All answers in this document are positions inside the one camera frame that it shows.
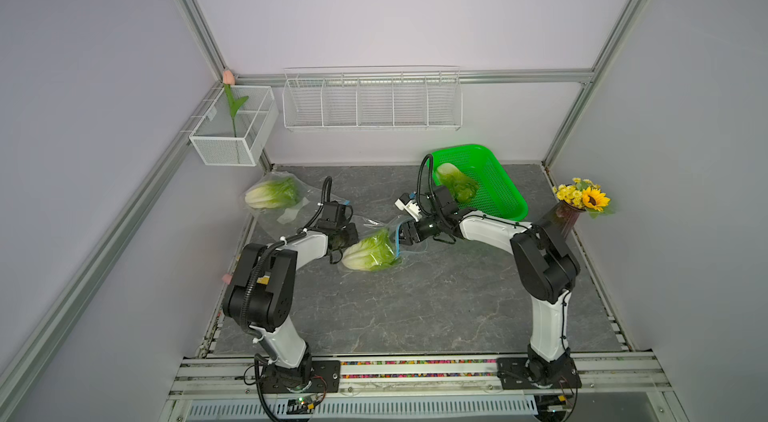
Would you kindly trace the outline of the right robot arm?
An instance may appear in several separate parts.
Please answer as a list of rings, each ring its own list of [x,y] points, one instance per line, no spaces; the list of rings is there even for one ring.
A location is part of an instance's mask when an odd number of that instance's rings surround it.
[[[581,271],[566,243],[563,229],[551,218],[516,222],[461,208],[450,190],[437,187],[426,172],[434,168],[427,154],[420,163],[416,192],[403,194],[396,206],[408,214],[397,226],[396,247],[428,239],[453,244],[462,239],[498,248],[513,257],[524,289],[532,300],[532,332],[527,361],[510,369],[535,387],[547,388],[576,374],[567,338],[570,298]]]

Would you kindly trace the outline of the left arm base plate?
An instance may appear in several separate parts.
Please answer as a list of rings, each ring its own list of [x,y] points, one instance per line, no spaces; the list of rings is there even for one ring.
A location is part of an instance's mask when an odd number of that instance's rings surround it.
[[[302,362],[296,368],[269,364],[260,367],[258,384],[266,394],[337,393],[341,363],[336,359]]]

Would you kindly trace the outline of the chinese cabbage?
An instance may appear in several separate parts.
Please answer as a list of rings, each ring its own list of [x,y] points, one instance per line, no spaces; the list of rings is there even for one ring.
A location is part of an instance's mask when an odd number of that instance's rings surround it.
[[[244,195],[245,203],[254,209],[290,208],[300,202],[298,187],[291,177],[265,180]]]
[[[341,263],[350,270],[379,271],[397,265],[400,257],[389,231],[380,229],[347,248]]]
[[[444,163],[438,166],[437,175],[439,182],[447,187],[460,204],[466,204],[474,200],[478,190],[479,183],[463,173],[452,163]]]

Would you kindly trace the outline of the clear zip-top bag blue seal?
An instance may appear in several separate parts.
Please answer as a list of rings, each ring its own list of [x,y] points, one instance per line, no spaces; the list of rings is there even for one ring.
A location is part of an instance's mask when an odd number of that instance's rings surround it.
[[[401,263],[404,257],[425,252],[427,241],[407,244],[404,235],[413,219],[400,215],[382,223],[360,215],[352,216],[359,241],[343,250],[341,264],[353,271],[379,271]]]

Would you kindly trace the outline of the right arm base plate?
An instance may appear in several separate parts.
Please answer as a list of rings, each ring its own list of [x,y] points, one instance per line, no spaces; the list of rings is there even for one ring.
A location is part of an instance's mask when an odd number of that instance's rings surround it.
[[[505,390],[572,389],[582,387],[574,360],[564,354],[555,361],[538,356],[501,357],[497,359],[497,377]]]

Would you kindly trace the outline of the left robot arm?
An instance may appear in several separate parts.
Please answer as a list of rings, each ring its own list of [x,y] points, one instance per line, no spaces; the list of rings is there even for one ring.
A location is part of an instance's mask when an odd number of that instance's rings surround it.
[[[332,198],[332,178],[324,179],[318,210],[298,232],[262,245],[246,245],[222,303],[223,314],[254,338],[261,356],[256,366],[287,385],[312,378],[308,343],[290,319],[298,269],[357,243],[351,205]]]

